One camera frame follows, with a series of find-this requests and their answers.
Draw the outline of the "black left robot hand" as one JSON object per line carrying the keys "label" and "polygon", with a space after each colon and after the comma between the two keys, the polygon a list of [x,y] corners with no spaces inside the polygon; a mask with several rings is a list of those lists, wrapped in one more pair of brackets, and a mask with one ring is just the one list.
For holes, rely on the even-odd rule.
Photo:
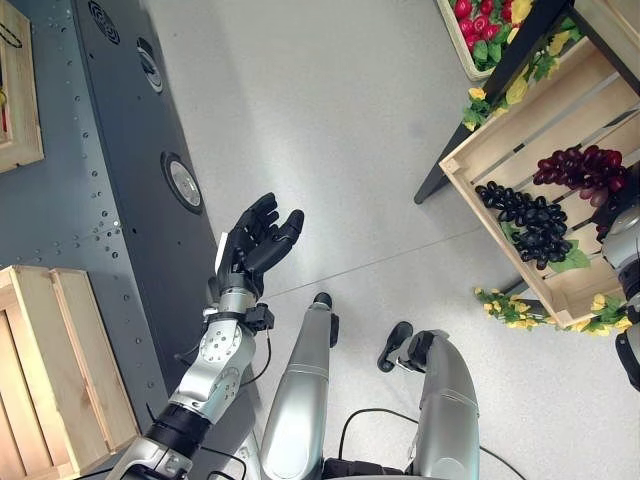
{"label": "black left robot hand", "polygon": [[264,274],[292,250],[304,224],[304,213],[296,209],[278,226],[276,197],[261,196],[240,216],[228,233],[216,286],[219,295],[232,288],[249,291],[256,299],[264,293]]}

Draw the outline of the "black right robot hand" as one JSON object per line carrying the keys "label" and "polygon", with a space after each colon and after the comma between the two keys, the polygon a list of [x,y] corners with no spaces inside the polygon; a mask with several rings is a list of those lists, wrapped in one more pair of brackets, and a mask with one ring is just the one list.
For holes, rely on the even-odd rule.
{"label": "black right robot hand", "polygon": [[614,221],[626,210],[639,204],[639,164],[627,169],[624,186],[598,207],[590,218],[596,225],[596,241],[602,244]]}

